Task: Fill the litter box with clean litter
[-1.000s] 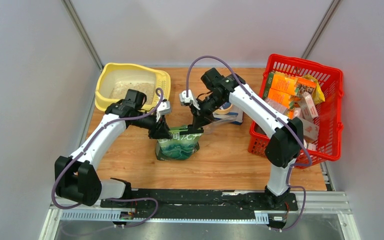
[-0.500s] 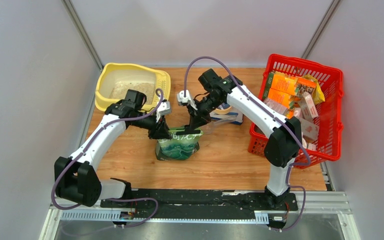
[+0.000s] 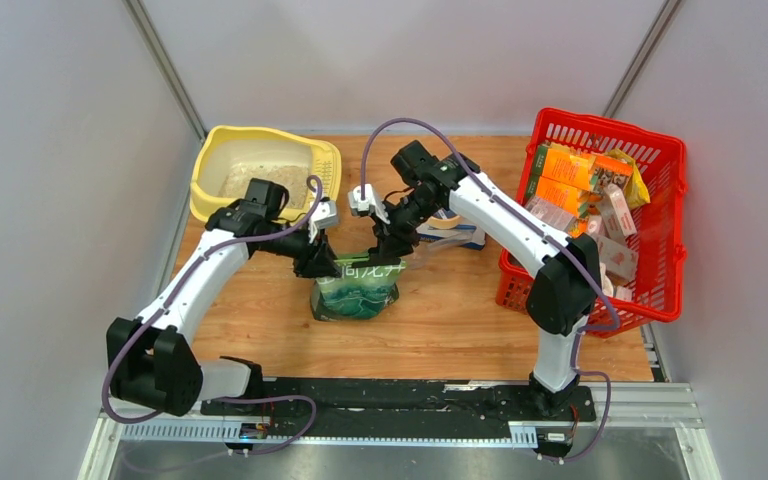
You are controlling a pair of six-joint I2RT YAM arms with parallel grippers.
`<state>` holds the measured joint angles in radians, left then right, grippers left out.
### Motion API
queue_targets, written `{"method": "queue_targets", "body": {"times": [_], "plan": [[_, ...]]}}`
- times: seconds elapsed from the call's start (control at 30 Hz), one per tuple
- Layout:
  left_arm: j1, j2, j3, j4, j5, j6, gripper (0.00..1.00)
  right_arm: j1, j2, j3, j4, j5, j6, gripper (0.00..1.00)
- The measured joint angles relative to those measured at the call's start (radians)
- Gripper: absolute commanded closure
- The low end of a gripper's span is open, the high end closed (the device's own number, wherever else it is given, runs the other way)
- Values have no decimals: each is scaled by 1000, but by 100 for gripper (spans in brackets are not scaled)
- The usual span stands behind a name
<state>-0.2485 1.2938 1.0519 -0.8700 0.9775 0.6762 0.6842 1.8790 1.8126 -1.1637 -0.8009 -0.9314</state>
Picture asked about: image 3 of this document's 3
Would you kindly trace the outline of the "green cat litter bag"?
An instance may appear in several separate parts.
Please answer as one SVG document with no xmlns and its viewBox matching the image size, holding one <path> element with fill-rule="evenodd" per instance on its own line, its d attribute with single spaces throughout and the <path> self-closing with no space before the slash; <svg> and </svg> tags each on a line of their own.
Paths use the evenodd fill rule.
<svg viewBox="0 0 768 480">
<path fill-rule="evenodd" d="M 315 279 L 310 296 L 315 320 L 375 318 L 399 299 L 397 282 L 408 264 L 401 259 L 391 265 L 340 266 L 340 278 Z"/>
</svg>

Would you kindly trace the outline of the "clear plastic scoop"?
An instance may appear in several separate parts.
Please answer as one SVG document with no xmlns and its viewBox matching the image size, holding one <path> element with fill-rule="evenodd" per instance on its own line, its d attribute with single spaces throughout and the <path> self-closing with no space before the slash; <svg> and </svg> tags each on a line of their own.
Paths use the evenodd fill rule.
<svg viewBox="0 0 768 480">
<path fill-rule="evenodd" d="M 421 241 L 420 244 L 414 249 L 414 252 L 410 258 L 413 265 L 424 265 L 428 263 L 431 258 L 441 253 L 442 251 L 460 247 L 467 242 L 466 237 L 452 236 L 448 238 L 441 238 L 431 242 Z"/>
</svg>

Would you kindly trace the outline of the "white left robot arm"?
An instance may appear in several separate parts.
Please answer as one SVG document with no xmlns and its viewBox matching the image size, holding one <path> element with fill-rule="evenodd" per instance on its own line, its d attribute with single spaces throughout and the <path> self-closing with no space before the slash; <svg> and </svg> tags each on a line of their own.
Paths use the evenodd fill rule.
<svg viewBox="0 0 768 480">
<path fill-rule="evenodd" d="M 111 419 L 136 424 L 162 413 L 182 416 L 200 401 L 219 399 L 243 415 L 262 408 L 266 390 L 257 365 L 231 357 L 202 364 L 191 342 L 226 283 L 257 251 L 291 259 L 299 278 L 339 276 L 326 235 L 336 207 L 318 176 L 306 183 L 314 199 L 290 225 L 278 220 L 287 189 L 255 180 L 243 198 L 209 217 L 196 249 L 155 300 L 136 318 L 111 323 L 101 392 Z"/>
</svg>

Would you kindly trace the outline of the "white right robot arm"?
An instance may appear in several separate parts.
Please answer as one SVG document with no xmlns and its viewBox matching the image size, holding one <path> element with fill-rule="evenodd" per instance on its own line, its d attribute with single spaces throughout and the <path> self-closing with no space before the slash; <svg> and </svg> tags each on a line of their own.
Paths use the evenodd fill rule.
<svg viewBox="0 0 768 480">
<path fill-rule="evenodd" d="M 367 182 L 348 195 L 352 213 L 375 223 L 373 255 L 410 253 L 418 243 L 418 226 L 441 209 L 473 222 L 512 254 L 532 278 L 526 311 L 540 330 L 530 404 L 543 418 L 558 417 L 569 407 L 568 389 L 579 376 L 574 365 L 578 333 L 603 293 L 595 241 L 538 221 L 458 151 L 440 160 L 412 141 L 391 164 L 408 187 L 405 199 L 386 202 Z"/>
</svg>

